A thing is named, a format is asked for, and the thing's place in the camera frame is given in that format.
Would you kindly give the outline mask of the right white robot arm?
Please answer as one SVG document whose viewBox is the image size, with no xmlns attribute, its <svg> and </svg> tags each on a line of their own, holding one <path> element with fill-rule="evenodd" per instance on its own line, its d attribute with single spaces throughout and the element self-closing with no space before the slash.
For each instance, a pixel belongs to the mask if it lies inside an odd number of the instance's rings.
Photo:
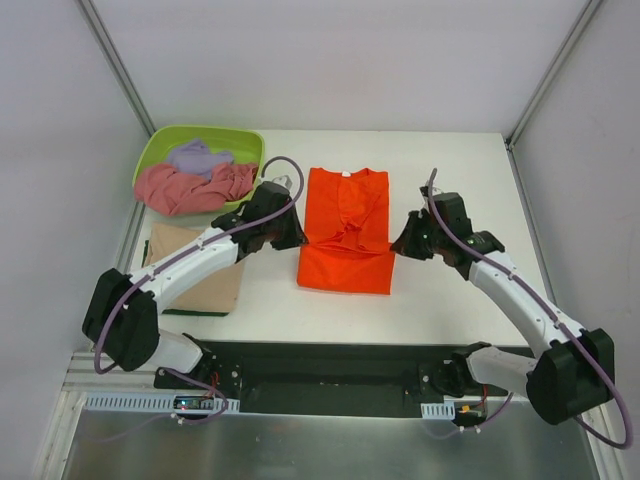
<svg viewBox="0 0 640 480">
<path fill-rule="evenodd" d="M 392 251 L 416 260 L 442 257 L 493 301 L 532 352 L 523 356 L 486 342 L 459 348 L 432 375 L 433 388 L 460 398 L 493 385 L 525 397 L 551 425 L 615 399 L 611 337 L 586 329 L 532 288 L 493 234 L 473 230 L 459 194 L 420 191 L 425 204 L 409 213 Z"/>
</svg>

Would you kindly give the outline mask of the orange t shirt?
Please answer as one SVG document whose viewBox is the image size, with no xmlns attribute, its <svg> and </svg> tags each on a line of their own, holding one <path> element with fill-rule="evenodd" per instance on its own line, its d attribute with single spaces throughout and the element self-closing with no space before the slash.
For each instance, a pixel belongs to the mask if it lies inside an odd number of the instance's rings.
<svg viewBox="0 0 640 480">
<path fill-rule="evenodd" d="M 298 285 L 347 294 L 389 295 L 395 263 L 389 226 L 387 172 L 312 168 L 304 226 L 308 244 L 300 251 Z"/>
</svg>

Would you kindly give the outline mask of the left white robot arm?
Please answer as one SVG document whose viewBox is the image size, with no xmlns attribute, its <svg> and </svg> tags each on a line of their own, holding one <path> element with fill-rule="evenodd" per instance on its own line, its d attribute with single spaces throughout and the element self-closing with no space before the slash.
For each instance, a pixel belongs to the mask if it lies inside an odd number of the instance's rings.
<svg viewBox="0 0 640 480">
<path fill-rule="evenodd" d="M 188 388 L 204 387 L 212 367 L 202 347 L 185 334 L 161 329 L 159 316 L 187 290 L 266 243 L 278 251 L 306 244 L 295 209 L 299 196 L 290 189 L 286 176 L 263 181 L 249 201 L 216 218 L 176 252 L 132 273 L 104 272 L 82 325 L 95 345 L 95 370 L 109 372 L 101 362 L 108 356 L 125 372 L 149 364 L 175 370 Z"/>
</svg>

